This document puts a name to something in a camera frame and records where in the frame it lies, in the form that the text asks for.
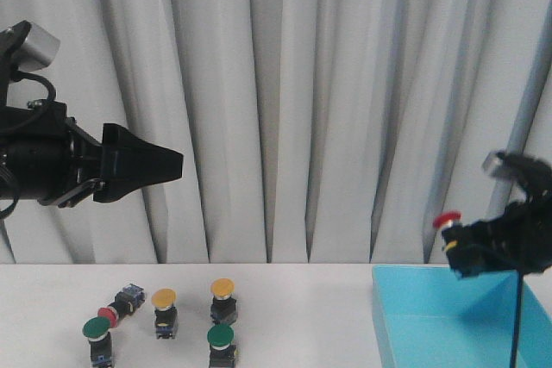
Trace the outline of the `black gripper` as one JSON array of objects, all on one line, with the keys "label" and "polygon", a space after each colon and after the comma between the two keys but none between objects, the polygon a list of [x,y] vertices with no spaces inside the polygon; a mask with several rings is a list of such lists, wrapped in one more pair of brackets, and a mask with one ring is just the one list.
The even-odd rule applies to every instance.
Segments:
[{"label": "black gripper", "polygon": [[551,203],[511,203],[502,216],[461,225],[458,245],[446,253],[462,277],[484,272],[542,273],[551,266]]},{"label": "black gripper", "polygon": [[1,136],[1,199],[69,208],[93,195],[113,203],[128,193],[182,178],[184,156],[103,125],[102,143],[86,133],[63,103]]}]

